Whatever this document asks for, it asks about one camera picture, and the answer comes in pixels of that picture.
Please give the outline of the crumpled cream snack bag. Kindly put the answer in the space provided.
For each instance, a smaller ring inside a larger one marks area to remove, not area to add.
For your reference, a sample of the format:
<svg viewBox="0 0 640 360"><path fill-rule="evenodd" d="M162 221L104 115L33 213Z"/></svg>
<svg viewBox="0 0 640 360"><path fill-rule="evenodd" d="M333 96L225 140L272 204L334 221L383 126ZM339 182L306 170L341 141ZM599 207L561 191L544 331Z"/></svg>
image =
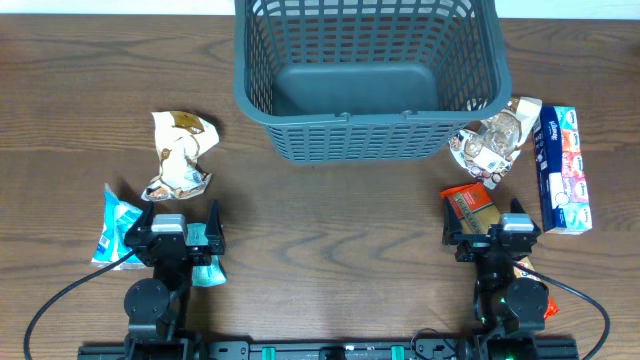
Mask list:
<svg viewBox="0 0 640 360"><path fill-rule="evenodd" d="M149 202L186 200L202 194L212 174L198 167L198 159L220 137L216 127L184 111L152 112L159 174L143 190Z"/></svg>

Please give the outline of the cookie snack bag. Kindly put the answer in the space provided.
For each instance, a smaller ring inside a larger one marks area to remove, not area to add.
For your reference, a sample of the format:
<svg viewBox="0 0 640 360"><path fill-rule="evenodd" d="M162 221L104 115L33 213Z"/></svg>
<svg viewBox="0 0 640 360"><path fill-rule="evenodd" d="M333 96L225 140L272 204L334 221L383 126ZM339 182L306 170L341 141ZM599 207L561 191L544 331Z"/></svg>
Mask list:
<svg viewBox="0 0 640 360"><path fill-rule="evenodd" d="M494 189L511 171L541 110L540 99L512 97L499 113L481 120L478 130L462 129L451 137L454 160L476 181Z"/></svg>

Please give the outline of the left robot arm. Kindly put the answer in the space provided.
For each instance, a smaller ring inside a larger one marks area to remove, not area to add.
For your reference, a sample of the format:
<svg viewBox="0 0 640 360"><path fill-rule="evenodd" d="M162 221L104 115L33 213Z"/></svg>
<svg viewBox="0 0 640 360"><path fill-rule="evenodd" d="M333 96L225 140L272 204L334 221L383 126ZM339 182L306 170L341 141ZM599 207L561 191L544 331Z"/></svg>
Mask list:
<svg viewBox="0 0 640 360"><path fill-rule="evenodd" d="M125 339L127 359L199 360L209 357L202 336L186 328L192 274L225 252L219 206L213 202L202 244L187 243L188 229L180 214L157 215L149 205L127 231L124 243L153 276L133 284L124 298L129 317Z"/></svg>

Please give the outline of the blue plastic packet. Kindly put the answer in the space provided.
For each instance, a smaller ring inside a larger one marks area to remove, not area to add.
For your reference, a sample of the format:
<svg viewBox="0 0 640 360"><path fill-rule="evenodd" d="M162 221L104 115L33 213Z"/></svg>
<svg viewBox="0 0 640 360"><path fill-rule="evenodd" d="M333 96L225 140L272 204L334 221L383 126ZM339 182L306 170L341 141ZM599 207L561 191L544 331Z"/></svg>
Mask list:
<svg viewBox="0 0 640 360"><path fill-rule="evenodd" d="M124 258L132 249L125 245L125 235L142 211L120 200L108 184L104 185L103 228L90 264L106 267Z"/></svg>

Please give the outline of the grey plastic basket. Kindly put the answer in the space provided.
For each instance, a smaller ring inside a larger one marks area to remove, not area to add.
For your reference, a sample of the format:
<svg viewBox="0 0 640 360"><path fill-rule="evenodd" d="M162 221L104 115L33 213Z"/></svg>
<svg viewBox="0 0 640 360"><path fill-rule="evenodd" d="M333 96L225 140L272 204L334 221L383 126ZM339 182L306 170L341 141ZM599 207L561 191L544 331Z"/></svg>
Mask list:
<svg viewBox="0 0 640 360"><path fill-rule="evenodd" d="M238 0L234 96L284 159L419 160L512 93L492 0Z"/></svg>

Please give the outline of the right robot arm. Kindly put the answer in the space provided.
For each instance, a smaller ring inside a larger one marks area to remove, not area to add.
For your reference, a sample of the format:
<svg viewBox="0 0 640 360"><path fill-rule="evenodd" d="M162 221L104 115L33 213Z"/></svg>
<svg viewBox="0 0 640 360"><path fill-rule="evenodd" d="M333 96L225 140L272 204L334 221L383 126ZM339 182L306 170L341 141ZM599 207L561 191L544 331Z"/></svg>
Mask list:
<svg viewBox="0 0 640 360"><path fill-rule="evenodd" d="M466 234L451 201L444 201L442 242L458 262L476 268L473 311L482 328L456 345L459 359L537 359L534 335L545 328L549 289L517 277L514 268L532 252L540 229L517 200L484 234Z"/></svg>

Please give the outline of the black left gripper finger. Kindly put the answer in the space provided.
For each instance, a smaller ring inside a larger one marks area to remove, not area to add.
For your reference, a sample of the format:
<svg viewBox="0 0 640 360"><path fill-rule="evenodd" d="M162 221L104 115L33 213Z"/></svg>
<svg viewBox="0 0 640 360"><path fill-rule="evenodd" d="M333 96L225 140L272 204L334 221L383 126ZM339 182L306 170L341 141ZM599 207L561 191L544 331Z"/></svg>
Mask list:
<svg viewBox="0 0 640 360"><path fill-rule="evenodd" d="M151 231L153 218L155 214L155 204L149 202L148 206L143 210L141 215L133 224L133 234L140 235Z"/></svg>
<svg viewBox="0 0 640 360"><path fill-rule="evenodd" d="M217 200L213 201L209 211L208 221L205 227L205 237L209 245L223 244L223 231L219 218L219 205Z"/></svg>

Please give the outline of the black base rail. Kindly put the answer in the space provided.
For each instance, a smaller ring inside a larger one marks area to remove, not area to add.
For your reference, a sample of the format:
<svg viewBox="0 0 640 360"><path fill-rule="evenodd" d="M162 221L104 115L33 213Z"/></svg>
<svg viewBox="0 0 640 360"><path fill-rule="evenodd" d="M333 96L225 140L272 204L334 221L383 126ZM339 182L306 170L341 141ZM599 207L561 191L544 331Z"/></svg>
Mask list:
<svg viewBox="0 0 640 360"><path fill-rule="evenodd" d="M207 360L418 360L418 359L577 359L576 341L569 338L492 339L483 350L471 341L418 338L411 341L346 343L249 343L246 341L123 345L86 345L79 359L207 359Z"/></svg>

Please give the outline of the teal plastic packet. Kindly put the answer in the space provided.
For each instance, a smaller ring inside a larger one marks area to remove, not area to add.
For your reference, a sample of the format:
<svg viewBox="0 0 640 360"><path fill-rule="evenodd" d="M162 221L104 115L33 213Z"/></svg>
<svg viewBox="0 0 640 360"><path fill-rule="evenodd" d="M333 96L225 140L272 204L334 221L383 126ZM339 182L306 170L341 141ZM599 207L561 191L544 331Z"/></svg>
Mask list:
<svg viewBox="0 0 640 360"><path fill-rule="evenodd" d="M190 223L187 225L189 246L207 245L205 236L206 225L203 223ZM194 287L208 288L223 285L227 282L227 276L220 264L217 255L212 256L212 262L206 266L195 266L192 271L192 285Z"/></svg>

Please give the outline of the orange spaghetti packet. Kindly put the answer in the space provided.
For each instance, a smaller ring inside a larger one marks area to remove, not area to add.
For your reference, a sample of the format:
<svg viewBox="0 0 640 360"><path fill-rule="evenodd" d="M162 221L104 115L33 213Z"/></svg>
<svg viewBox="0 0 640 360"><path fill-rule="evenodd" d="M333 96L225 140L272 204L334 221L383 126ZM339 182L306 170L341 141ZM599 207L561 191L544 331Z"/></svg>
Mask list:
<svg viewBox="0 0 640 360"><path fill-rule="evenodd" d="M440 196L452 205L463 234L486 234L491 225L500 222L501 212L481 183L452 187Z"/></svg>

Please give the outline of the blue tissue multipack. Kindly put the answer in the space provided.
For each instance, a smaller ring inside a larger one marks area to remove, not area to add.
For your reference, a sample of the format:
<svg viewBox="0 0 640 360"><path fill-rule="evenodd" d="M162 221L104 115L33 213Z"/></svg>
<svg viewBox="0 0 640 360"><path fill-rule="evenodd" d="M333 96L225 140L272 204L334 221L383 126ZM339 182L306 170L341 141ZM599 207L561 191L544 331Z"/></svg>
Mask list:
<svg viewBox="0 0 640 360"><path fill-rule="evenodd" d="M593 219L576 109L544 106L533 127L543 229L580 235Z"/></svg>

